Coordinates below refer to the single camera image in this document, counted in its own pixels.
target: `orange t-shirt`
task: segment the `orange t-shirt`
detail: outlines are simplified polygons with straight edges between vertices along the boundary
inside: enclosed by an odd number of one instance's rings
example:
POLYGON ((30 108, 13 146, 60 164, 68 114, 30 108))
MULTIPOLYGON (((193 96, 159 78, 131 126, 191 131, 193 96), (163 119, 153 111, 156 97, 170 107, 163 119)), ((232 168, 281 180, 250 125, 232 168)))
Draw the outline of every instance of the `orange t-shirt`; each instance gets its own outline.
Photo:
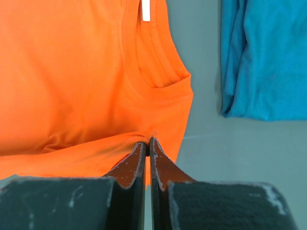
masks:
POLYGON ((152 136, 176 160, 190 74, 140 1, 0 0, 0 178, 102 176, 152 136))

